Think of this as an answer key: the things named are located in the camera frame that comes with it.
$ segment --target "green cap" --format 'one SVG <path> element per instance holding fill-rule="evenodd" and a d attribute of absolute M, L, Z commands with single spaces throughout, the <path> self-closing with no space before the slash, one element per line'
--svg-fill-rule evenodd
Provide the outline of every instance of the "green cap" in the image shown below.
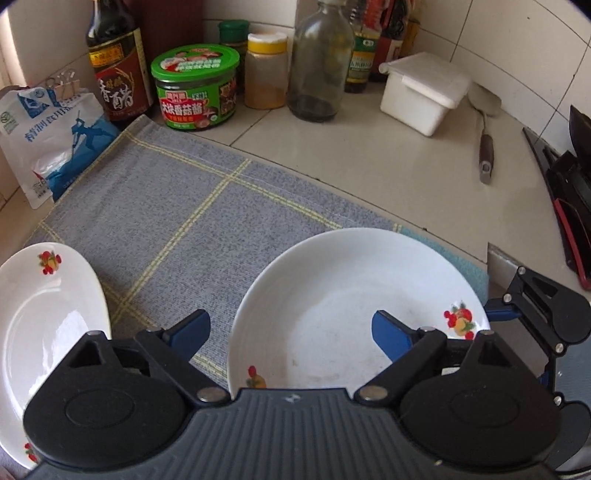
<path fill-rule="evenodd" d="M 152 76 L 163 82 L 192 82 L 217 77 L 235 69 L 239 53 L 213 44 L 185 45 L 169 50 L 152 62 Z"/>
<path fill-rule="evenodd" d="M 234 43 L 248 39 L 248 20 L 224 20 L 217 24 L 221 43 Z"/>

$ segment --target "cloth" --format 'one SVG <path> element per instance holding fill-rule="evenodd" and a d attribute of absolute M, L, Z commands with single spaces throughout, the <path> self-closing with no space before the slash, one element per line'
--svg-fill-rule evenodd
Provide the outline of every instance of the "cloth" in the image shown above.
<path fill-rule="evenodd" d="M 486 273 L 440 245 L 282 169 L 146 117 L 68 189 L 28 244 L 65 243 L 90 262 L 114 338 L 207 310 L 212 332 L 192 363 L 227 385 L 228 336 L 257 275 L 308 237 L 358 226 L 395 229 L 437 248 L 486 300 Z"/>

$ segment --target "silver screw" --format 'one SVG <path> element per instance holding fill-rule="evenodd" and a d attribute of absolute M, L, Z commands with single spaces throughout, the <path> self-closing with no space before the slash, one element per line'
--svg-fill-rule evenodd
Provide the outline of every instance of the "silver screw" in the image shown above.
<path fill-rule="evenodd" d="M 359 390 L 359 396 L 365 401 L 380 401 L 388 396 L 388 390 L 379 385 L 368 385 Z"/>
<path fill-rule="evenodd" d="M 205 387 L 197 392 L 197 398 L 207 403 L 217 403 L 226 400 L 228 392 L 220 387 Z"/>

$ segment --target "white plastic container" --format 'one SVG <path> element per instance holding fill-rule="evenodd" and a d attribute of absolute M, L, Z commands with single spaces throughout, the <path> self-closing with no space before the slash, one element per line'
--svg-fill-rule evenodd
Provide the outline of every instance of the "white plastic container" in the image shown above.
<path fill-rule="evenodd" d="M 381 111 L 427 137 L 457 108 L 472 82 L 456 65 L 430 53 L 382 63 L 379 71 L 388 75 Z"/>

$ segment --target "round white plate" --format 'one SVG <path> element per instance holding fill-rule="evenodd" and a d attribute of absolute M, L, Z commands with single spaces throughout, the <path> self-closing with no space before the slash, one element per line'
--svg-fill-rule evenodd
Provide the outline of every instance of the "round white plate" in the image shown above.
<path fill-rule="evenodd" d="M 25 407 L 88 330 L 111 337 L 99 280 L 74 249 L 31 245 L 0 267 L 0 446 L 27 468 Z"/>
<path fill-rule="evenodd" d="M 377 310 L 450 338 L 489 329 L 471 286 L 431 248 L 386 230 L 327 232 L 285 251 L 246 292 L 229 341 L 230 392 L 346 387 L 352 395 L 390 364 L 372 339 Z"/>

